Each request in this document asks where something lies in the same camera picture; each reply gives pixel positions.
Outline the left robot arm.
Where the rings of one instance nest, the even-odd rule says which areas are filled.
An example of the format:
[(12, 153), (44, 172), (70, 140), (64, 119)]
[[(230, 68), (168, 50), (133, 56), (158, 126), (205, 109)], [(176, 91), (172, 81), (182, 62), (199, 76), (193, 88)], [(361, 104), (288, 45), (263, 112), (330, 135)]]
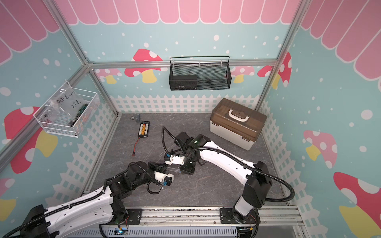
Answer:
[(123, 199), (139, 186), (151, 183), (170, 186), (173, 174), (166, 164), (131, 162), (117, 175), (104, 180), (103, 185), (70, 202), (30, 210), (22, 225), (9, 231), (6, 238), (64, 238), (91, 226), (126, 224), (130, 214)]

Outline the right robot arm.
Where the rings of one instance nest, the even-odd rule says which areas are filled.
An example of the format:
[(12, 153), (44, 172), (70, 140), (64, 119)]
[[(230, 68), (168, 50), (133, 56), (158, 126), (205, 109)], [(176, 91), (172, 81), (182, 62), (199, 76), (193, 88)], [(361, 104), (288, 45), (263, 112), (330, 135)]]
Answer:
[[(174, 136), (166, 127), (162, 127), (161, 134), (168, 134), (178, 146), (178, 150), (170, 151), (166, 147), (165, 139), (161, 139), (166, 152), (164, 160), (167, 165), (178, 165), (180, 173), (193, 175), (196, 164), (210, 162), (232, 175), (244, 186), (243, 193), (233, 208), (222, 213), (226, 219), (241, 224), (250, 221), (257, 222), (259, 221), (258, 209), (262, 208), (266, 202), (283, 203), (295, 197), (294, 188), (285, 180), (271, 175), (267, 165), (261, 161), (254, 163), (236, 157), (202, 134), (195, 138), (188, 136), (185, 132)], [(268, 197), (274, 181), (288, 188), (287, 197)]]

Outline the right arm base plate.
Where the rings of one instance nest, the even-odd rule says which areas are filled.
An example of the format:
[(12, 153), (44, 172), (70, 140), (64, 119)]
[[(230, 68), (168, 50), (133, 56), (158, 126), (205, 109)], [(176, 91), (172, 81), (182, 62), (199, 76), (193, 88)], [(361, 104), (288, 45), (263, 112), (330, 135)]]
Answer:
[(248, 215), (243, 216), (238, 213), (234, 208), (220, 208), (219, 209), (221, 224), (260, 224), (258, 209), (253, 208)]

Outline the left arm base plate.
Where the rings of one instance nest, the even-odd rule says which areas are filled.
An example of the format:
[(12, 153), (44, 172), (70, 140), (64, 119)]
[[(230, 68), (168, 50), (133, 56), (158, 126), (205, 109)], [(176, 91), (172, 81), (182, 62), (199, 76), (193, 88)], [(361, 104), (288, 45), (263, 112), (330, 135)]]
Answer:
[(111, 221), (105, 223), (105, 225), (139, 225), (142, 218), (142, 209), (126, 209), (113, 212)]

